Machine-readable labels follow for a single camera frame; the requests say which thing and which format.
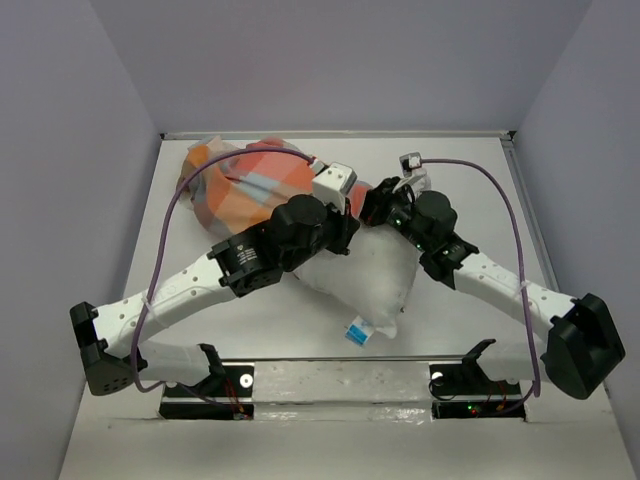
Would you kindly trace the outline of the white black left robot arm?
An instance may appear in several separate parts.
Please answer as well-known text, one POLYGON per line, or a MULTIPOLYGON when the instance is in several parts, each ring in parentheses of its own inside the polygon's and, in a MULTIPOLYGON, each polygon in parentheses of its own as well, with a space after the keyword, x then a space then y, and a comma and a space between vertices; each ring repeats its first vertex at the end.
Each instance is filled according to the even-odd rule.
POLYGON ((311 195, 296 195, 271 217, 214 245, 193 264, 154 289, 95 307, 70 310, 86 381, 95 396, 119 392, 136 381, 181 385, 201 398, 227 383, 216 348, 153 341, 188 317, 275 285, 315 255, 349 252, 360 223, 311 195))

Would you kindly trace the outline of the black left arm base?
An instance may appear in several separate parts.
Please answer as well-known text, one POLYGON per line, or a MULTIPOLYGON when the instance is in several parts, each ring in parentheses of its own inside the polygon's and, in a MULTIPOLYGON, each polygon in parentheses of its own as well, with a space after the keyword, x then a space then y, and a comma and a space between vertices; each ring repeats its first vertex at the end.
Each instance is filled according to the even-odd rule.
POLYGON ((200 349, 209 361, 209 376, 193 386, 165 387, 159 416, 165 420, 252 420, 255 366, 224 363, 212 345, 201 344, 200 349))

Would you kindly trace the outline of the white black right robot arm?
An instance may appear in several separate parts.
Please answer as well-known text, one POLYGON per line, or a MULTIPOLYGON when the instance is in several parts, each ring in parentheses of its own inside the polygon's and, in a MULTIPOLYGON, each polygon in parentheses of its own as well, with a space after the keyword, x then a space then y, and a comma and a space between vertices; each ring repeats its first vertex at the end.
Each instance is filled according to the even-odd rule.
POLYGON ((534 382, 548 381, 584 400, 625 358, 609 308, 600 297, 554 292, 495 263, 456 234, 458 215, 443 193, 415 195, 403 179, 388 178, 367 192, 359 218, 370 227, 396 230, 419 251, 419 263, 432 280, 524 325, 527 359, 500 367, 474 353, 460 368, 468 390, 482 392, 496 379, 517 379, 526 365, 534 382))

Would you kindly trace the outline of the multicolour checked pillowcase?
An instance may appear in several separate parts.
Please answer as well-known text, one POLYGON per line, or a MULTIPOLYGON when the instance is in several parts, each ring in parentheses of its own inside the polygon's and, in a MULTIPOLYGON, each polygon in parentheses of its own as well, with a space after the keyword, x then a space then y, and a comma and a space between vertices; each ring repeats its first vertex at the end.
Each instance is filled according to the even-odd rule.
MULTIPOLYGON (((245 148, 276 147, 300 151, 277 137, 249 143, 245 148)), ((198 167, 239 147, 220 136, 189 147, 176 189, 198 167)), ((277 152, 241 154, 217 162, 199 173, 180 195, 201 226, 219 239, 268 220, 274 208, 298 194, 311 194, 314 173, 308 163, 277 152)), ((371 185, 358 180, 349 192, 352 213, 359 215, 371 185)))

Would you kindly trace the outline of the white pillow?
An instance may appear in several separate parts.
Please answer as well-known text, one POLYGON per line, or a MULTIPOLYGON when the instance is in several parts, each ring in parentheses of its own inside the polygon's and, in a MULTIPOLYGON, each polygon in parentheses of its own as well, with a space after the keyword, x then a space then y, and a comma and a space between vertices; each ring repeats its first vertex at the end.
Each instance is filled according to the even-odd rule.
POLYGON ((308 287, 332 296, 356 312, 375 332, 393 339, 413 288, 419 251, 388 225, 361 226, 348 255, 327 250, 294 271, 308 287))

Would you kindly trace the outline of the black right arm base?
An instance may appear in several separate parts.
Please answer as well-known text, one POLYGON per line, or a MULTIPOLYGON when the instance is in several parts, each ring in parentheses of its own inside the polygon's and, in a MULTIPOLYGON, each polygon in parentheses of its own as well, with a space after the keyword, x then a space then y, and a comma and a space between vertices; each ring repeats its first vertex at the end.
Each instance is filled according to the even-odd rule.
POLYGON ((505 380, 490 380, 478 364, 484 351, 495 342, 481 341, 457 363, 429 365, 428 390, 434 420, 526 419, 521 387, 505 380))

